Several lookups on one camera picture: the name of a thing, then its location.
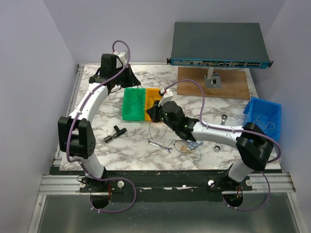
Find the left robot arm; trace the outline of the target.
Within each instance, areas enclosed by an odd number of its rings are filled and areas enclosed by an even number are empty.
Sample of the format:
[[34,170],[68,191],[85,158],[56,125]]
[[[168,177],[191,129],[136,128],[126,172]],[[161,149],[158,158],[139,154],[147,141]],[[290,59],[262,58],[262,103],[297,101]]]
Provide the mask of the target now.
[[95,155],[96,138],[92,121],[102,102],[115,86],[121,88],[140,85],[129,65],[129,52],[103,54],[101,65],[89,78],[88,89],[78,106],[67,117],[60,117],[58,125],[59,147],[66,153],[67,161],[77,162],[91,186],[98,192],[107,188],[105,167]]

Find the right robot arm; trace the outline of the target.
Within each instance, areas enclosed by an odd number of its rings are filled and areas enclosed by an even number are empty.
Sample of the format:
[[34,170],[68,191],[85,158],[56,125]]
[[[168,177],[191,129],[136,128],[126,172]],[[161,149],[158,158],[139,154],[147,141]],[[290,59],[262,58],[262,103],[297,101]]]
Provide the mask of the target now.
[[152,122],[164,123],[185,141],[210,141],[237,149],[240,159],[229,167],[223,179],[229,190],[239,187],[253,171],[264,171],[267,163],[272,162],[270,155],[274,148],[277,158],[281,156],[279,144],[252,122],[237,127],[207,124],[201,118],[185,116],[175,101],[164,104],[155,101],[146,113]]

